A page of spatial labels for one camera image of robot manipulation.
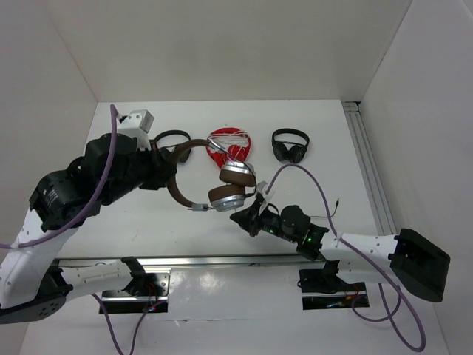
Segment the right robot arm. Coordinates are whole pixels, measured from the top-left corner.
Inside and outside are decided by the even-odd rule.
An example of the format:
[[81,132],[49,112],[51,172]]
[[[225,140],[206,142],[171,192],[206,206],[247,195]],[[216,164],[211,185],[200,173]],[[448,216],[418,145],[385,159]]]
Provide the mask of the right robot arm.
[[312,223],[299,206],[286,206],[279,213],[262,208],[262,199],[234,212],[230,219],[250,236],[261,231],[296,245],[308,260],[328,263],[322,273],[326,287],[338,290],[344,284],[394,283],[429,302],[441,302],[451,257],[412,229],[397,234],[366,236],[335,234]]

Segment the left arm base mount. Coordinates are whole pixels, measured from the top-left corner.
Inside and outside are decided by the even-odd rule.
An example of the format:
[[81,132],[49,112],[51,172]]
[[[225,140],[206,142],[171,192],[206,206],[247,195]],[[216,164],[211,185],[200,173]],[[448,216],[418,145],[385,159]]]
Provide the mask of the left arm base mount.
[[139,290],[103,291],[100,299],[109,314],[164,314],[169,308],[170,268],[146,269],[146,280]]

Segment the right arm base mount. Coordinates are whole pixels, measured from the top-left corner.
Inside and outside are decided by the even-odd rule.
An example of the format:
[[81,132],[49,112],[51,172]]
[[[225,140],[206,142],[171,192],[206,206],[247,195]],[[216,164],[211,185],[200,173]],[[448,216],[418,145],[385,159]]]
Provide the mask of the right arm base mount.
[[364,283],[348,284],[321,268],[300,269],[297,286],[304,311],[351,308],[353,300],[356,308],[370,306]]

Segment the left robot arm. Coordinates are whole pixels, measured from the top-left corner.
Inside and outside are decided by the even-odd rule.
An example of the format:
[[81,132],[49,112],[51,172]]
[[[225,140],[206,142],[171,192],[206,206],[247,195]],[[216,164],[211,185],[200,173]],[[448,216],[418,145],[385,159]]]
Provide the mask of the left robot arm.
[[135,257],[85,268],[60,267],[62,246],[89,217],[136,188],[158,190],[176,166],[155,146],[112,133],[87,143],[85,153],[36,186],[16,241],[1,263],[1,323],[43,320],[67,301],[108,290],[137,295],[152,290],[155,277]]

